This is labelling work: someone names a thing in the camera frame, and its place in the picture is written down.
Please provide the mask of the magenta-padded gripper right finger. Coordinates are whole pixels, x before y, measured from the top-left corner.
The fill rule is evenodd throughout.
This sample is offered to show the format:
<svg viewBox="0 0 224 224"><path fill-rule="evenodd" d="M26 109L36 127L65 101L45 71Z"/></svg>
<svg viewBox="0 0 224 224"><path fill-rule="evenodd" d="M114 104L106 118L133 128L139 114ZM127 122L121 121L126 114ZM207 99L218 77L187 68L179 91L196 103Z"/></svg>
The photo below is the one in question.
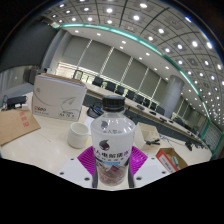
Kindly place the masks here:
<svg viewBox="0 0 224 224"><path fill-rule="evenodd" d="M168 175L168 171L155 156L148 156L132 147L129 160L128 184L140 188Z"/></svg>

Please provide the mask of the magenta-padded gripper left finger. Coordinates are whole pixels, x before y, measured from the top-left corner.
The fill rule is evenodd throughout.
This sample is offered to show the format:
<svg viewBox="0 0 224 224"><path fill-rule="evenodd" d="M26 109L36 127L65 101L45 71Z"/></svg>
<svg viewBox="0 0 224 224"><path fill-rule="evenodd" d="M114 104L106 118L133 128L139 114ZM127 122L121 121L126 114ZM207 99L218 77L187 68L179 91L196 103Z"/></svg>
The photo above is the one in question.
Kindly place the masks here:
<svg viewBox="0 0 224 224"><path fill-rule="evenodd" d="M93 147L84 150L77 158L69 159L57 175L84 188L97 187L97 171Z"/></svg>

